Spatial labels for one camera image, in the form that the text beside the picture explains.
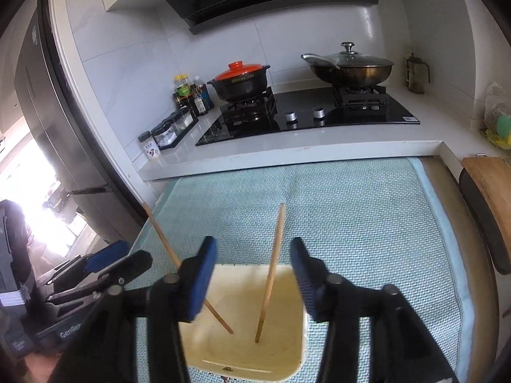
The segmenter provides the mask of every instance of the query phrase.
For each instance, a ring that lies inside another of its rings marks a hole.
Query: wooden cutting board
[[[461,163],[490,207],[511,255],[511,165],[498,157],[470,157]]]

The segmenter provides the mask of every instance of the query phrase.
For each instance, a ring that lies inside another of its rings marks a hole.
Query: light blue table mat
[[[424,321],[461,383],[468,377],[474,308],[456,238],[418,159],[288,165],[171,181],[154,209],[181,259],[204,236],[218,239],[219,263],[269,263],[280,203],[287,215],[279,262],[303,238],[311,256],[354,284],[396,285]],[[145,225],[132,249],[153,266],[129,288],[175,271],[154,230]],[[305,364],[290,382],[316,381],[326,324],[309,320]],[[149,382],[146,322],[137,322],[139,383]],[[361,320],[359,381],[369,377],[369,321]],[[194,383],[220,377],[190,368]]]

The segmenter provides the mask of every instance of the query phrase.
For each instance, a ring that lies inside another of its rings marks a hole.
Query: refrigerator
[[[123,239],[132,244],[145,212],[108,161],[73,98],[52,35],[48,0],[37,0],[14,85],[30,131],[67,199],[107,243]]]

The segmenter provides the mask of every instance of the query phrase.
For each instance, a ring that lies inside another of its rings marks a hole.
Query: white countertop
[[[465,128],[435,98],[415,95],[396,86],[387,88],[387,93],[415,115],[421,124],[311,128],[196,146],[220,115],[220,109],[215,108],[200,117],[198,124],[177,147],[162,151],[158,160],[149,161],[139,173],[145,181],[151,181],[285,164],[440,155],[453,175],[458,177],[463,157],[503,155],[479,133]]]

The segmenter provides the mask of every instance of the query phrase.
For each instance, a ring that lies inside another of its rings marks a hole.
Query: chopstick
[[[273,239],[273,251],[271,253],[270,269],[266,279],[266,289],[264,291],[263,307],[259,315],[259,324],[257,325],[257,333],[255,334],[255,342],[259,343],[261,332],[263,331],[264,320],[266,319],[266,309],[270,302],[271,289],[275,281],[275,272],[277,270],[278,254],[280,253],[280,245],[284,234],[284,221],[286,220],[286,204],[281,203],[278,211],[277,227],[275,228],[275,238]]]
[[[151,212],[151,209],[149,208],[147,203],[144,203],[143,206],[144,206],[144,210],[147,213],[147,217],[149,217],[149,220],[151,221],[151,224],[153,225],[154,230],[156,231],[156,233],[158,234],[158,236],[160,238],[160,241],[162,242],[163,247],[169,254],[170,258],[172,259],[172,262],[174,262],[174,265],[176,266],[176,268],[179,269],[179,267],[181,266],[181,261],[177,257],[174,250],[171,248],[169,241],[167,240],[164,233],[162,232],[162,228],[160,227],[157,220],[154,218],[153,213]],[[216,311],[216,309],[213,308],[213,306],[210,304],[210,302],[207,299],[204,299],[204,305],[206,306],[207,309],[210,310],[210,312],[218,320],[218,322],[222,325],[222,327],[224,327],[229,332],[229,334],[234,334],[233,329],[228,326],[227,322],[224,321],[224,319],[220,316],[220,314]]]

